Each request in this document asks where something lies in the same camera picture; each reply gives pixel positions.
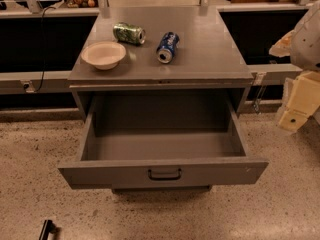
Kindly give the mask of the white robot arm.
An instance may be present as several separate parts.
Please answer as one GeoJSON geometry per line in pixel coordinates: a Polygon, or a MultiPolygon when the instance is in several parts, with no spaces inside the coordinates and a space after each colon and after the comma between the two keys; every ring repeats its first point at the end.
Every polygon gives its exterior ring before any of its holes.
{"type": "Polygon", "coordinates": [[[289,56],[302,70],[294,80],[287,78],[277,125],[296,132],[320,107],[320,1],[316,1],[295,28],[279,39],[269,54],[289,56]]]}

